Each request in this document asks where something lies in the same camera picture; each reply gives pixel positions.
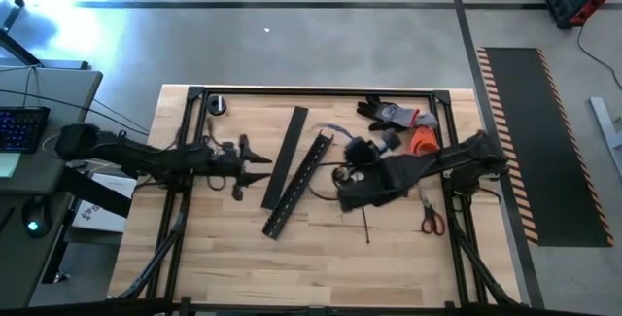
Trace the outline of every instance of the backlit keyboard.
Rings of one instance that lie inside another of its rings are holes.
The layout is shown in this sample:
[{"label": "backlit keyboard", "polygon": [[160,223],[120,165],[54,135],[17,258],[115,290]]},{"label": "backlit keyboard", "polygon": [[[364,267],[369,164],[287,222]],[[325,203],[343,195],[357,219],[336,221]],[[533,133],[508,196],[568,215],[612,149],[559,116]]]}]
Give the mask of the backlit keyboard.
[{"label": "backlit keyboard", "polygon": [[0,152],[36,152],[49,114],[47,107],[0,107]]}]

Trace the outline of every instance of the floor mat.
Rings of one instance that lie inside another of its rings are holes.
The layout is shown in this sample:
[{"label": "floor mat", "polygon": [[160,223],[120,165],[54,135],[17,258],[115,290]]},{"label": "floor mat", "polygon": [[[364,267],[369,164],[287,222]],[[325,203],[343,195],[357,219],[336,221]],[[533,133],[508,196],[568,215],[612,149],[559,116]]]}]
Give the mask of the floor mat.
[{"label": "floor mat", "polygon": [[540,246],[612,246],[542,52],[486,48],[477,56],[527,239]]}]

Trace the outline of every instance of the concrete floor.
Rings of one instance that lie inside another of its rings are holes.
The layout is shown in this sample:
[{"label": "concrete floor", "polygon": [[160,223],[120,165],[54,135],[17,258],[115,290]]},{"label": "concrete floor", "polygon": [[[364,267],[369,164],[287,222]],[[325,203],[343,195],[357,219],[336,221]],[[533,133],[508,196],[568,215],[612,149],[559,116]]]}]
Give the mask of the concrete floor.
[{"label": "concrete floor", "polygon": [[[71,1],[29,2],[39,6],[19,17],[12,35],[40,57],[89,61],[104,73],[97,98],[145,126],[151,124],[162,84],[474,88],[453,9],[92,9],[73,7]],[[611,230],[622,239],[622,201],[616,195],[622,184],[586,102],[601,96],[610,114],[620,115],[622,91],[604,68],[578,50],[578,30],[558,30],[545,11],[473,10],[466,17],[475,47],[543,49]],[[621,21],[620,10],[599,11],[582,39],[586,49],[620,72]],[[93,115],[88,120],[118,129]],[[532,247],[531,254],[547,308],[619,314],[619,244],[607,249]],[[71,246],[64,265],[74,278],[39,288],[32,303],[105,297],[115,255],[114,247]]]}]

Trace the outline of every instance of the scissors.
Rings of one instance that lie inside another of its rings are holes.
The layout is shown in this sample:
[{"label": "scissors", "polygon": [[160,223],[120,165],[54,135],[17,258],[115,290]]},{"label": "scissors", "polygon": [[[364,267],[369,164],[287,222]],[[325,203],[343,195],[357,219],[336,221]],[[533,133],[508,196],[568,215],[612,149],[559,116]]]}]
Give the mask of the scissors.
[{"label": "scissors", "polygon": [[422,203],[424,203],[424,213],[426,215],[424,221],[421,223],[421,231],[425,234],[434,233],[435,235],[443,235],[443,233],[445,233],[443,217],[432,208],[428,197],[421,188],[419,188],[419,196],[421,197]]}]

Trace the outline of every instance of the wooden tabletop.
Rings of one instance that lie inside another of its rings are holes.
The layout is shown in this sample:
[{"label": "wooden tabletop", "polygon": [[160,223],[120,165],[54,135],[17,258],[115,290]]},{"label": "wooden tabletop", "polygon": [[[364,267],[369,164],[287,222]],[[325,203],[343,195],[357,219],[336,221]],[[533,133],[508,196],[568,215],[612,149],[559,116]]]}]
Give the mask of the wooden tabletop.
[{"label": "wooden tabletop", "polygon": [[[166,147],[174,139],[187,90],[188,86],[162,87],[150,144]],[[482,127],[477,105],[472,90],[449,91],[458,136],[463,141]],[[367,131],[369,120],[356,114],[359,97],[224,98],[228,110],[226,115],[213,119],[214,136],[220,142],[236,141],[246,133],[252,150],[273,160],[278,156],[294,106],[309,109],[290,177],[320,131],[318,123],[337,123],[353,134],[378,138]],[[429,109],[425,99],[391,101],[402,107]],[[440,118],[441,127],[446,130],[442,112]],[[401,134],[405,144],[411,136],[411,132]],[[335,135],[324,161],[341,161],[346,143],[343,136]],[[248,170],[269,172],[273,165],[254,164]],[[311,187],[321,194],[335,196],[330,172],[329,167],[320,168]],[[221,192],[210,190],[204,179],[194,181],[175,299],[192,297],[193,303],[257,306],[441,307],[446,300],[458,303],[449,234],[438,237],[421,233],[423,207],[417,191],[380,208],[365,208],[369,244],[365,242],[360,210],[341,213],[337,203],[307,192],[275,241],[261,233],[269,215],[260,207],[268,181],[261,180],[245,189],[240,202],[230,197],[230,180]],[[439,177],[424,179],[420,186],[445,218]],[[146,187],[133,196],[110,295],[125,290],[152,256],[164,195],[163,190]],[[519,300],[498,200],[479,193],[473,198],[471,211],[482,260],[506,292]],[[469,295],[474,300],[471,268],[465,256],[464,260]],[[168,261],[163,264],[159,279],[160,296],[167,270]]]}]

